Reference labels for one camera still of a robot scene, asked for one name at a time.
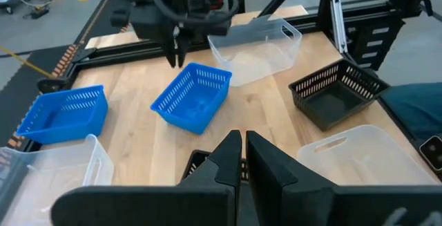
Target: wooden tabletop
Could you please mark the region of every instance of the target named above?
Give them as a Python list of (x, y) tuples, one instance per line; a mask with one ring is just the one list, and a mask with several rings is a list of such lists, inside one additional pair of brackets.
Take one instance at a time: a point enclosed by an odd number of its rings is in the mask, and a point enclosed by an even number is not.
[[(302, 6), (295, 6), (277, 13), (292, 17), (307, 12)], [(237, 15), (233, 24), (247, 23), (256, 15), (257, 12)], [(87, 48), (136, 41), (134, 32), (126, 32), (91, 39)], [(295, 158), (302, 146), (362, 124), (386, 131), (431, 173), (378, 102), (327, 132), (318, 129), (294, 106), (287, 86), (339, 59), (340, 54), (324, 34), (303, 35), (293, 68), (231, 87), (226, 102), (202, 135), (171, 126), (150, 110), (153, 101), (181, 71), (172, 69), (163, 57), (83, 70), (73, 88), (104, 85), (109, 111), (99, 140), (115, 165), (114, 185), (175, 185), (193, 150), (214, 150), (232, 129), (240, 129), (243, 138), (245, 131), (257, 131)], [(210, 50), (189, 53), (186, 63), (190, 62), (215, 65)]]

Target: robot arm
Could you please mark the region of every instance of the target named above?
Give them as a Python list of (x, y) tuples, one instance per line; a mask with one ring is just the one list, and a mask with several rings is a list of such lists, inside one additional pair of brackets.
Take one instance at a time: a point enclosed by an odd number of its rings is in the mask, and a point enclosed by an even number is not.
[(132, 24), (140, 39), (152, 39), (164, 50), (172, 67), (182, 67), (191, 40), (198, 35), (226, 35), (238, 0), (227, 12), (210, 10), (209, 0), (129, 0), (131, 7), (115, 11), (113, 26)]

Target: metal bracket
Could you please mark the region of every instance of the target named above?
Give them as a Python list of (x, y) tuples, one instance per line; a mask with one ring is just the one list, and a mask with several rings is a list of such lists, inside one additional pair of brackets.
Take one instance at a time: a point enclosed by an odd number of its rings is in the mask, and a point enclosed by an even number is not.
[(343, 7), (340, 0), (331, 0), (331, 20), (333, 24), (334, 44), (339, 53), (348, 53), (347, 37), (345, 35)]
[(72, 63), (77, 63), (80, 62), (81, 60), (89, 58), (89, 56), (91, 56), (96, 51), (97, 51), (96, 48), (78, 50), (72, 59)]
[(37, 88), (43, 94), (62, 91), (69, 88), (69, 80), (66, 78), (42, 78), (37, 82)]

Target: teal fabric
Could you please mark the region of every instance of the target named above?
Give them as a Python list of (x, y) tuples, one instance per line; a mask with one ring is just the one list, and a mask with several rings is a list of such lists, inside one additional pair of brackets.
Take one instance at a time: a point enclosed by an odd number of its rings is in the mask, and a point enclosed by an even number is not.
[(442, 133), (442, 83), (391, 87), (383, 99), (418, 140)]

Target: black floor mat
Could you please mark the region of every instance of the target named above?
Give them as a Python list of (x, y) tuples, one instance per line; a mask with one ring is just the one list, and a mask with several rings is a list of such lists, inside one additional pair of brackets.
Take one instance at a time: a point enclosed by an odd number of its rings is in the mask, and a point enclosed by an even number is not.
[[(51, 73), (59, 63), (61, 56), (68, 50), (69, 46), (58, 46), (34, 50), (28, 61), (35, 66)], [(21, 66), (12, 79), (0, 91), (0, 147), (7, 144), (10, 147), (23, 149), (24, 139), (19, 139), (11, 135), (15, 132), (21, 120), (29, 111), (30, 106), (37, 98), (39, 90), (37, 81), (44, 77), (37, 71)]]
[[(115, 9), (128, 6), (128, 2), (124, 0), (102, 0), (73, 45), (34, 50), (28, 61), (49, 73), (62, 73), (58, 68), (61, 59), (65, 59), (64, 66), (67, 66), (69, 56), (75, 53), (75, 49), (86, 47), (89, 39), (124, 31), (123, 28), (112, 27), (109, 18)], [(22, 66), (0, 91), (0, 118), (3, 122), (0, 127), (0, 147), (25, 149), (27, 139), (18, 138), (13, 133), (37, 98), (39, 91), (36, 83), (42, 77), (43, 75), (33, 69)]]

